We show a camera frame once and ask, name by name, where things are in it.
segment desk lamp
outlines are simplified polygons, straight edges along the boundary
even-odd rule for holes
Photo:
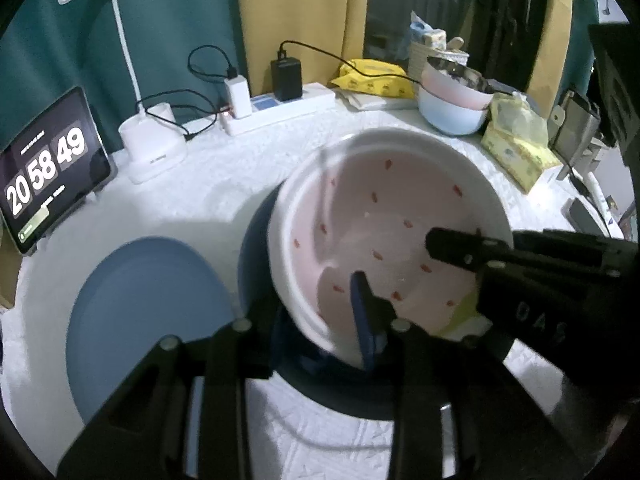
[[[63,5],[70,1],[58,0],[58,3]],[[138,113],[125,120],[118,132],[130,157],[129,177],[134,183],[140,184],[180,163],[187,153],[186,141],[180,130],[172,124],[175,123],[175,118],[169,103],[157,104],[149,108],[148,114],[146,113],[124,36],[118,0],[111,0],[111,5],[122,53],[138,103]]]

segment white charger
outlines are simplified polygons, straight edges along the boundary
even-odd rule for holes
[[[233,79],[225,79],[226,97],[236,119],[248,117],[252,113],[251,96],[246,79],[238,75]]]

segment black cable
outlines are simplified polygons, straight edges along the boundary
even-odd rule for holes
[[[420,81],[418,81],[417,79],[414,79],[413,77],[409,77],[407,75],[402,75],[402,74],[367,74],[367,73],[364,73],[362,70],[357,69],[353,63],[341,58],[340,56],[336,56],[335,54],[332,54],[331,52],[323,50],[322,48],[318,48],[318,47],[313,46],[313,45],[302,43],[302,41],[284,40],[280,44],[280,47],[278,49],[278,59],[283,59],[283,58],[287,57],[287,51],[284,50],[284,45],[286,45],[287,43],[296,44],[296,45],[299,45],[299,46],[304,46],[305,48],[310,48],[311,50],[315,50],[316,52],[320,52],[320,54],[325,54],[326,56],[333,57],[334,59],[337,59],[338,61],[343,62],[346,66],[350,67],[355,72],[357,72],[360,75],[363,75],[364,77],[390,77],[390,76],[391,77],[399,77],[400,79],[406,79],[407,81],[411,81],[412,83],[416,83],[417,85],[420,85],[424,90],[426,90],[426,88],[424,86],[422,86],[422,83]]]
[[[193,66],[193,63],[191,63],[191,57],[193,57],[193,54],[195,54],[197,51],[203,50],[204,48],[213,48],[214,50],[217,50],[220,54],[222,54],[225,57],[226,65],[227,65],[226,75],[203,72],[202,70],[199,70]],[[214,44],[206,44],[206,45],[201,45],[194,48],[187,56],[187,70],[191,72],[194,76],[199,76],[199,77],[223,77],[223,78],[226,77],[229,79],[233,79],[238,75],[238,70],[236,70],[236,68],[233,66],[226,52],[222,50],[219,46]]]
[[[210,106],[211,106],[211,110],[203,110],[202,108],[196,106],[196,105],[171,105],[172,108],[186,108],[186,109],[191,109],[191,110],[197,110],[205,115],[213,115],[213,119],[211,120],[210,124],[208,124],[207,126],[205,126],[203,129],[197,131],[197,132],[193,132],[191,133],[187,128],[185,128],[184,126],[182,126],[181,124],[176,123],[175,121],[170,121],[169,119],[165,119],[164,117],[161,117],[159,115],[156,115],[155,113],[152,113],[148,110],[148,108],[145,107],[145,112],[150,115],[153,118],[156,118],[158,120],[161,120],[162,122],[168,123],[168,124],[172,124],[173,126],[177,126],[178,128],[181,128],[184,132],[185,132],[185,137],[187,140],[193,139],[193,137],[195,137],[198,134],[201,134],[202,132],[204,132],[205,130],[208,130],[210,127],[212,127],[214,124],[216,124],[216,121],[218,120],[218,113],[220,112],[217,108],[216,105],[213,104],[213,102],[206,97],[205,95],[201,94],[200,92],[196,92],[195,90],[191,90],[188,88],[180,88],[180,89],[176,89],[176,90],[165,90],[164,92],[158,92],[157,94],[151,94],[148,95],[146,97],[143,97],[142,99],[136,101],[136,106],[135,109],[136,111],[138,110],[138,105],[140,103],[144,103],[144,101],[147,101],[149,99],[153,99],[155,97],[161,97],[164,95],[172,95],[172,94],[179,94],[182,92],[187,92],[190,94],[194,94],[197,97],[200,97],[202,99],[204,99]]]
[[[571,183],[574,185],[575,190],[578,192],[578,194],[585,197],[585,199],[587,199],[587,202],[589,202],[593,206],[593,208],[596,210],[596,213],[598,213],[600,220],[602,220],[602,224],[604,225],[604,229],[607,232],[607,236],[611,238],[611,233],[609,232],[609,226],[607,224],[607,221],[604,219],[604,215],[598,209],[598,205],[596,204],[595,197],[592,195],[591,191],[589,191],[589,188],[584,184],[584,182],[582,182],[578,177],[575,176],[574,167],[569,163],[569,161],[566,160],[564,156],[562,156],[558,152],[556,152],[556,155],[569,168],[569,181],[571,181]]]

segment light blue bowl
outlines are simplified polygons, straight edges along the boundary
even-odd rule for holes
[[[470,110],[452,105],[420,87],[418,110],[427,122],[452,137],[476,133],[486,120],[487,110]]]

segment white bowl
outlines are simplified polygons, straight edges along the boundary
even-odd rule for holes
[[[491,184],[450,146],[405,130],[345,137],[309,156],[278,194],[268,233],[274,286],[306,338],[355,367],[356,270],[429,333],[481,335],[490,322],[475,311],[475,275],[424,248],[436,226],[513,243]]]
[[[487,115],[487,110],[470,110],[447,103],[422,87],[418,89],[418,110],[441,132],[455,137],[476,133]]]

